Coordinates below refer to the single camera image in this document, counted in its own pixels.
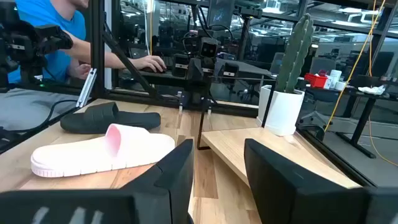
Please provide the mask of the white cloth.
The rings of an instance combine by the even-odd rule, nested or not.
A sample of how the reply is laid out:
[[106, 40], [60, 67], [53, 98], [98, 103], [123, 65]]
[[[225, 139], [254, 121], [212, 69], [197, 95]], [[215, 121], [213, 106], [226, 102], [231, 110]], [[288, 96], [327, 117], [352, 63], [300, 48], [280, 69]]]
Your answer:
[[358, 90], [363, 93], [370, 94], [370, 95], [380, 96], [385, 92], [386, 88], [384, 85], [381, 85], [381, 86], [374, 86], [374, 87], [358, 87]]

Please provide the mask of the pink slide sandal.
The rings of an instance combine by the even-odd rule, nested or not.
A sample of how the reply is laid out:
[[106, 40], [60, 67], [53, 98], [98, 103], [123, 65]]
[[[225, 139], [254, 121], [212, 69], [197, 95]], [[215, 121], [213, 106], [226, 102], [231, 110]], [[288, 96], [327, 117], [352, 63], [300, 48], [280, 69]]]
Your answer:
[[30, 164], [37, 176], [69, 177], [153, 164], [174, 148], [174, 139], [166, 134], [110, 124], [100, 138], [39, 147]]

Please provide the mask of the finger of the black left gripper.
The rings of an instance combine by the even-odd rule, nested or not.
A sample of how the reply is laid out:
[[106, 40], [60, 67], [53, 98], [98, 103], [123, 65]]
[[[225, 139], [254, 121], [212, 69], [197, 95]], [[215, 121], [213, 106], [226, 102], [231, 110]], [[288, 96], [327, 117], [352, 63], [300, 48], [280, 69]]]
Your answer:
[[172, 75], [175, 77], [185, 77], [188, 70], [188, 56], [185, 54], [175, 54], [173, 58]]
[[238, 76], [239, 66], [235, 63], [226, 62], [221, 68], [221, 82], [226, 84], [233, 84], [235, 78]]

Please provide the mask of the person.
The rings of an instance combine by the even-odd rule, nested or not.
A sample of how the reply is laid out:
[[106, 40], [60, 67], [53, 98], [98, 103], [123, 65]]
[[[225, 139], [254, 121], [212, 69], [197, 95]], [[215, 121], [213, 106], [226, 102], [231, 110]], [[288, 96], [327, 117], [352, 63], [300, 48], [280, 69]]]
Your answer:
[[85, 18], [79, 8], [86, 9], [90, 0], [16, 0], [19, 17], [33, 26], [57, 25], [73, 41], [69, 50], [58, 50], [45, 56], [44, 78], [64, 82], [70, 66], [91, 65], [91, 44], [85, 40]]

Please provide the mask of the black desk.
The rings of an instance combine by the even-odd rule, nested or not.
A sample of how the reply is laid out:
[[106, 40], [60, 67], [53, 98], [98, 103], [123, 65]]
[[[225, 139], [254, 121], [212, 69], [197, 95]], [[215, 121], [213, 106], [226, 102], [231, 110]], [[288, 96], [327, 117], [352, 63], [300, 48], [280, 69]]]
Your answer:
[[350, 138], [347, 138], [346, 136], [343, 135], [341, 132], [337, 132], [337, 135], [345, 140], [347, 143], [349, 143], [351, 146], [362, 152], [365, 156], [371, 159], [375, 159], [376, 155], [365, 149], [364, 147], [360, 146], [358, 144], [359, 138], [361, 137], [361, 134], [363, 132], [363, 129], [365, 128], [366, 123], [368, 122], [369, 116], [371, 114], [371, 111], [373, 109], [373, 106], [376, 102], [376, 100], [387, 100], [387, 101], [396, 101], [398, 102], [398, 95], [396, 96], [391, 96], [388, 95], [387, 93], [383, 93], [382, 95], [372, 95], [368, 93], [363, 93], [360, 92], [359, 90], [355, 88], [346, 88], [343, 91], [339, 90], [333, 90], [333, 89], [324, 89], [324, 88], [312, 88], [312, 87], [307, 87], [306, 89], [307, 93], [331, 93], [332, 95], [337, 95], [339, 96], [340, 94], [342, 95], [349, 95], [354, 97], [356, 99], [357, 97], [365, 97], [367, 98], [367, 102], [365, 104], [364, 110], [360, 116], [360, 119], [358, 121], [358, 124], [356, 125], [356, 128], [354, 130], [353, 136]]

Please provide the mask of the person's hand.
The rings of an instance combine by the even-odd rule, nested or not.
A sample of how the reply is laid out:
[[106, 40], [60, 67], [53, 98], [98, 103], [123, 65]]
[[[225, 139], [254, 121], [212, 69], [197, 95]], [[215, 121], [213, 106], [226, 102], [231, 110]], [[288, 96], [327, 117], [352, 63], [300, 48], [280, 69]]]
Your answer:
[[89, 64], [81, 64], [74, 66], [71, 65], [70, 76], [81, 80], [86, 80], [90, 70], [91, 70], [91, 65]]
[[129, 60], [138, 70], [150, 69], [155, 73], [162, 73], [167, 69], [164, 61], [155, 55], [148, 55], [138, 59], [130, 58]]

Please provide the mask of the green cactus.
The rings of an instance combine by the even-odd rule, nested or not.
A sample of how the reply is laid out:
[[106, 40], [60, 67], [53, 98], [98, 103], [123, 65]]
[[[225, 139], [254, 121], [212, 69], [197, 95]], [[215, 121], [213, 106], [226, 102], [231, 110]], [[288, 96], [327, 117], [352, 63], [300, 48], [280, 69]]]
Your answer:
[[305, 14], [294, 27], [282, 58], [275, 91], [293, 93], [312, 44], [313, 19]]

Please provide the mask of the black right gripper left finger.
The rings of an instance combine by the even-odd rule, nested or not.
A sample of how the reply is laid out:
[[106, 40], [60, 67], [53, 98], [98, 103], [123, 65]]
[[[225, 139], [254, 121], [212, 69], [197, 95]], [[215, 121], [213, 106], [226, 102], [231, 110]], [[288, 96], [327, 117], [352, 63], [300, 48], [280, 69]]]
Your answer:
[[193, 224], [193, 140], [120, 189], [0, 194], [0, 224]]

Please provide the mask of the black slide sandal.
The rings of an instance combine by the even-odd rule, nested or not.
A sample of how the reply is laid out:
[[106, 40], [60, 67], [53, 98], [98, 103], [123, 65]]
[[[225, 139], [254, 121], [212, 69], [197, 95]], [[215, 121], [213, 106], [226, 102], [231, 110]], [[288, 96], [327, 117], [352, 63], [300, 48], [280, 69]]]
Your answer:
[[119, 111], [115, 102], [88, 107], [84, 113], [65, 115], [60, 120], [62, 129], [73, 134], [105, 134], [110, 124], [121, 124], [151, 130], [161, 124], [158, 113]]

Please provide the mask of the dark monitor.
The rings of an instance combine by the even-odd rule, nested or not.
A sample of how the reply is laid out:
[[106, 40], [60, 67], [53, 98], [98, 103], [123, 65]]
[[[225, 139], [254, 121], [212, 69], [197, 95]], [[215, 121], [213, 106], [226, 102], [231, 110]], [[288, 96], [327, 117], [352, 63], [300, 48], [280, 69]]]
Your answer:
[[208, 20], [210, 26], [230, 27], [235, 0], [210, 0]]

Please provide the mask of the white container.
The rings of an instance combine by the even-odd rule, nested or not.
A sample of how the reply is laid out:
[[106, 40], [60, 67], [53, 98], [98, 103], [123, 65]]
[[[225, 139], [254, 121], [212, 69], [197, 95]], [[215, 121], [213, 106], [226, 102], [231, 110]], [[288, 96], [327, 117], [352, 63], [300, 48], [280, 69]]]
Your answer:
[[332, 89], [342, 91], [345, 87], [345, 82], [341, 78], [342, 71], [332, 70], [329, 75], [327, 75], [327, 80], [324, 85], [324, 89]]

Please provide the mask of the white plant pot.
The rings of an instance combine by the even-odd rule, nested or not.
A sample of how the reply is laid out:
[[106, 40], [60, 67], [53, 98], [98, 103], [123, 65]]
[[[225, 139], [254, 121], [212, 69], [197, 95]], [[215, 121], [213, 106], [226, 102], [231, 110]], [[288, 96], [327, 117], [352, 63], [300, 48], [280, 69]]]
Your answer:
[[278, 136], [293, 135], [304, 96], [305, 92], [300, 90], [294, 90], [294, 93], [275, 91], [265, 128]]

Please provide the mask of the silver aluminium bracket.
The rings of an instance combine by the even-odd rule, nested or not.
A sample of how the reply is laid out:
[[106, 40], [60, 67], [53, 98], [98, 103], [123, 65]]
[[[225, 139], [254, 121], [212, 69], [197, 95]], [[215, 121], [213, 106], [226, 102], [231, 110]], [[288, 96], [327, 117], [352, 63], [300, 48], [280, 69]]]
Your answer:
[[76, 103], [77, 108], [82, 108], [87, 104], [87, 101], [90, 98], [91, 91], [93, 89], [93, 85], [96, 80], [96, 68], [91, 68], [90, 72], [86, 78], [85, 84], [83, 85], [83, 88], [81, 89], [81, 93], [79, 95], [79, 99]]

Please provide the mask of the grey office chair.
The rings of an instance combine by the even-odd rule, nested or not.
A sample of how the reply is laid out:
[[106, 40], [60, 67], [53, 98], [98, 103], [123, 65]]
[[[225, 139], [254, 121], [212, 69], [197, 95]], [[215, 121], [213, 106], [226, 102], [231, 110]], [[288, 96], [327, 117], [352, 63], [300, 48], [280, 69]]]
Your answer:
[[310, 73], [320, 74], [319, 71], [323, 70], [330, 73], [336, 68], [336, 62], [332, 59], [325, 57], [313, 57], [312, 64], [310, 66]]

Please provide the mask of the red plastic box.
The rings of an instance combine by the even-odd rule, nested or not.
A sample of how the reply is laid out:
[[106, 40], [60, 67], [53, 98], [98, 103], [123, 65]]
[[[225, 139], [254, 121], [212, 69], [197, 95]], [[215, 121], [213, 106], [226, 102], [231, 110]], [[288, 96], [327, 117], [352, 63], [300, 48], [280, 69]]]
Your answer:
[[304, 80], [308, 81], [310, 86], [313, 88], [324, 88], [328, 77], [314, 75], [312, 73], [306, 73], [304, 76]]

